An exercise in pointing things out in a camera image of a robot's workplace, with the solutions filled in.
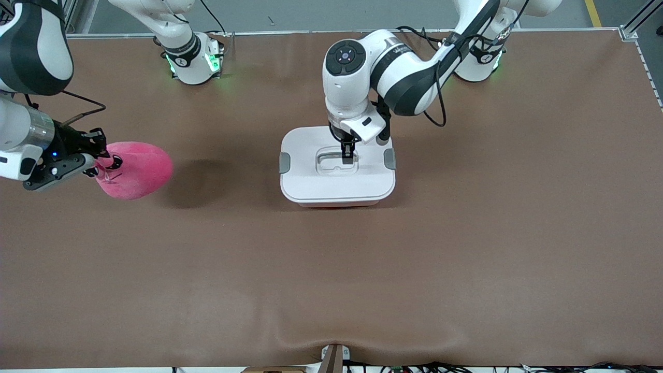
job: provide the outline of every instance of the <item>pink stuffed object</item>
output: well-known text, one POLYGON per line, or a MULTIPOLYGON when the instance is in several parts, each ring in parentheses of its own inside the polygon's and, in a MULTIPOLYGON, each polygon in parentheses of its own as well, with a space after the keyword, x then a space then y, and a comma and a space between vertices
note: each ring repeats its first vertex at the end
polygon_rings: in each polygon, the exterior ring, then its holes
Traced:
POLYGON ((113 198, 135 200, 159 189, 172 175, 172 161, 161 148, 133 141, 112 143, 106 149, 122 159, 117 169, 108 169, 114 157, 98 158, 97 183, 113 198))

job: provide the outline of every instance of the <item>gray floor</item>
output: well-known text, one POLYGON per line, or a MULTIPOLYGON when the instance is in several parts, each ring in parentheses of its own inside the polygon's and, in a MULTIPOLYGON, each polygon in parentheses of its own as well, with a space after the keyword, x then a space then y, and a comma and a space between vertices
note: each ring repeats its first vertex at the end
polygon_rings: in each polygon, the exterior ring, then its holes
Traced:
MULTIPOLYGON (((458 15, 450 0, 206 0, 225 29, 255 31, 356 31, 393 29, 401 25, 452 29, 458 15)), ((196 31, 219 27, 200 0, 186 14, 196 31)), ((591 27, 584 0, 564 0, 546 18, 523 17, 523 28, 591 27)), ((99 0, 89 33, 145 33, 147 29, 128 14, 99 0)))
POLYGON ((646 0, 594 0, 604 27, 618 27, 625 24, 646 0))

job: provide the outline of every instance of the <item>black bracket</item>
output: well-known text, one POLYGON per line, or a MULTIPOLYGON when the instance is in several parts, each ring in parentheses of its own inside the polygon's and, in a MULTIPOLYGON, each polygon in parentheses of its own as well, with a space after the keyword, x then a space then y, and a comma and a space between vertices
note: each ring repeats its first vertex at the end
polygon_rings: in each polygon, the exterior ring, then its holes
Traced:
POLYGON ((355 144, 360 141, 356 133, 347 133, 342 129, 332 126, 329 122, 331 135, 336 141, 341 143, 341 157, 344 165, 351 165, 355 162, 355 144))
POLYGON ((122 158, 118 155, 113 155, 113 164, 106 167, 107 170, 117 170, 122 165, 122 158))
POLYGON ((469 53, 469 48, 467 47, 466 42, 467 39, 463 35, 456 32, 452 32, 444 39, 445 45, 453 45, 456 51, 458 51, 461 60, 465 59, 465 56, 467 56, 467 53, 469 53))
POLYGON ((375 106, 377 113, 380 114, 387 124, 377 136, 378 139, 386 143, 389 140, 389 137, 391 137, 391 111, 387 103, 385 103, 385 99, 380 95, 377 96, 377 102, 372 102, 372 104, 375 106))
MULTIPOLYGON (((106 136, 101 128, 85 132, 62 126, 57 121, 54 121, 54 125, 53 141, 42 153, 41 163, 35 166, 30 178, 23 182, 23 187, 27 190, 44 188, 72 173, 81 172, 80 167, 86 163, 85 155, 94 158, 110 157, 106 150, 106 136)), ((90 173, 93 173, 92 170, 93 168, 82 172, 90 176, 90 173)))

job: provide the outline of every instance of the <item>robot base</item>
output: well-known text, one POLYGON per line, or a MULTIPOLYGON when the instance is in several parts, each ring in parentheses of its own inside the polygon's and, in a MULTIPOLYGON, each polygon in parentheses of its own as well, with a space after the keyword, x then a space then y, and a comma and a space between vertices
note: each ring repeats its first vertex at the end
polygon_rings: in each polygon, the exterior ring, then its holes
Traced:
POLYGON ((484 81, 497 70, 499 60, 503 53, 504 52, 500 52, 495 58, 490 54, 487 54, 486 56, 490 58, 490 61, 485 64, 480 64, 474 56, 469 56, 458 65, 453 73, 466 82, 476 83, 484 81))
POLYGON ((281 143, 281 191, 303 207, 372 206, 396 186, 396 159, 386 145, 358 143, 355 162, 344 165, 329 127, 301 127, 281 143))
POLYGON ((191 61, 189 67, 181 67, 175 61, 168 59, 172 77, 179 79, 182 83, 197 86, 203 84, 211 78, 221 76, 221 67, 223 65, 223 47, 219 41, 210 38, 204 33, 194 33, 200 39, 200 53, 191 61))

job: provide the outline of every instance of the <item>white robotic arm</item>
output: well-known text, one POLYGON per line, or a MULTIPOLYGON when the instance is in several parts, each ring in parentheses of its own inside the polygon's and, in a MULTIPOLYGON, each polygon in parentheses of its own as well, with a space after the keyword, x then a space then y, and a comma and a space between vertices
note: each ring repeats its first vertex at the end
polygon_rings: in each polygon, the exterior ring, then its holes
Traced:
POLYGON ((545 17, 560 6, 562 0, 501 0, 501 7, 495 20, 483 36, 493 40, 488 48, 469 49, 469 56, 461 62, 454 73, 468 82, 480 82, 487 79, 497 69, 499 59, 504 53, 504 44, 509 38, 518 13, 535 17, 545 17))
POLYGON ((421 60, 387 30, 331 46, 324 60, 322 81, 331 132, 341 143, 343 161, 353 162, 354 146, 359 141, 368 143, 377 138, 384 143, 389 139, 389 109, 396 115, 419 115, 437 98, 459 65, 464 64, 465 71, 476 75, 474 65, 466 62, 473 60, 468 55, 476 51, 501 52, 517 17, 513 8, 523 11, 526 6, 525 14, 543 16, 561 0, 529 2, 454 0, 459 22, 428 61, 421 60), (479 40, 481 48, 476 47, 479 40), (377 105, 368 99, 370 88, 379 95, 377 105))
POLYGON ((202 84, 221 72, 223 45, 204 33, 194 33, 182 13, 194 0, 108 0, 134 16, 166 51, 173 73, 186 84, 202 84))
POLYGON ((54 95, 72 79, 62 0, 15 0, 14 17, 0 26, 0 90, 54 95))
POLYGON ((77 131, 0 97, 0 177, 23 181, 27 190, 46 190, 81 172, 93 176, 98 157, 109 157, 101 128, 77 131))

